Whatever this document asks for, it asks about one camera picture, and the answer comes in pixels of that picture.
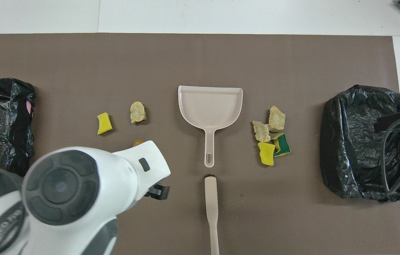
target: plastic bag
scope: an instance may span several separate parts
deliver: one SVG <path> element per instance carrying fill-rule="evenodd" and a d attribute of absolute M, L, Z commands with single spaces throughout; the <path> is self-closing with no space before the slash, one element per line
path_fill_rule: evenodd
<path fill-rule="evenodd" d="M 0 168 L 24 176 L 33 155 L 30 123 L 36 97 L 26 82 L 0 79 Z"/>
<path fill-rule="evenodd" d="M 400 93 L 355 85 L 326 102 L 320 134 L 320 168 L 329 190 L 340 197 L 379 202 L 400 200 L 400 187 L 388 195 L 380 173 L 383 133 L 375 134 L 378 117 L 400 112 Z M 388 183 L 400 176 L 400 132 L 386 142 Z"/>

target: trash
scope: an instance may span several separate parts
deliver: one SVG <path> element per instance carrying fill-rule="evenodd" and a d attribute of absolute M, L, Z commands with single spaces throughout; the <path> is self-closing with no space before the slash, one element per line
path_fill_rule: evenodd
<path fill-rule="evenodd" d="M 145 106 L 140 102 L 133 102 L 130 105 L 130 122 L 140 122 L 146 119 Z"/>
<path fill-rule="evenodd" d="M 281 132 L 285 126 L 285 114 L 283 114 L 277 107 L 271 107 L 268 125 L 268 129 L 271 133 Z"/>
<path fill-rule="evenodd" d="M 271 140 L 273 140 L 275 146 L 273 155 L 274 158 L 286 155 L 291 152 L 285 134 L 277 134 L 275 137 L 271 138 Z"/>
<path fill-rule="evenodd" d="M 268 124 L 261 121 L 252 121 L 254 126 L 255 139 L 259 142 L 269 142 L 271 140 Z"/>
<path fill-rule="evenodd" d="M 374 123 L 400 112 L 400 93 L 355 85 L 326 102 L 320 133 L 320 168 L 326 187 L 340 197 L 379 202 L 400 200 L 400 187 L 388 195 L 380 172 L 383 132 Z M 386 173 L 390 186 L 400 176 L 400 132 L 386 142 Z"/>
<path fill-rule="evenodd" d="M 142 144 L 144 142 L 145 142 L 145 140 L 137 140 L 137 141 L 134 142 L 134 144 L 132 144 L 132 147 L 135 147 L 135 146 L 137 146 L 139 144 Z"/>
<path fill-rule="evenodd" d="M 0 79 L 0 168 L 24 176 L 33 155 L 30 124 L 36 94 L 31 84 Z"/>
<path fill-rule="evenodd" d="M 274 148 L 275 145 L 266 143 L 266 142 L 259 142 L 258 148 L 260 149 L 260 159 L 261 162 L 268 166 L 274 165 Z"/>
<path fill-rule="evenodd" d="M 99 119 L 98 135 L 104 134 L 105 132 L 113 129 L 112 124 L 110 123 L 110 118 L 108 113 L 99 114 L 98 119 Z"/>

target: dustpan handle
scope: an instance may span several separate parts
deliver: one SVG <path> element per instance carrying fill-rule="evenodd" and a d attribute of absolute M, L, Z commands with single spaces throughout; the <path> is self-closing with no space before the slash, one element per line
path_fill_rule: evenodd
<path fill-rule="evenodd" d="M 205 130 L 205 166 L 212 168 L 214 165 L 214 130 Z"/>

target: dustpan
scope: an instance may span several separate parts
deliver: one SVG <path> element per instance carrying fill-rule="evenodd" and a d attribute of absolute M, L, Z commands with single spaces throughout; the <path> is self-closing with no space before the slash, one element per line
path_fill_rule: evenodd
<path fill-rule="evenodd" d="M 241 113 L 240 87 L 178 87 L 179 110 L 184 119 L 205 131 L 205 166 L 214 165 L 214 133 L 233 124 Z"/>

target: small brown piece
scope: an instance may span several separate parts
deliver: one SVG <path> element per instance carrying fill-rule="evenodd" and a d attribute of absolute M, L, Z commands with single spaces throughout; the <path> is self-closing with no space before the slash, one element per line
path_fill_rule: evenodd
<path fill-rule="evenodd" d="M 139 122 L 146 119 L 145 106 L 140 102 L 133 102 L 130 106 L 130 122 Z"/>
<path fill-rule="evenodd" d="M 271 133 L 281 132 L 285 127 L 285 115 L 275 106 L 270 109 L 268 126 Z"/>
<path fill-rule="evenodd" d="M 134 144 L 132 144 L 132 147 L 135 147 L 135 146 L 137 146 L 139 144 L 142 144 L 144 142 L 145 142 L 145 140 L 137 140 L 137 141 L 134 142 Z"/>
<path fill-rule="evenodd" d="M 269 142 L 271 140 L 268 124 L 263 124 L 261 121 L 252 121 L 254 126 L 255 139 L 259 142 Z"/>

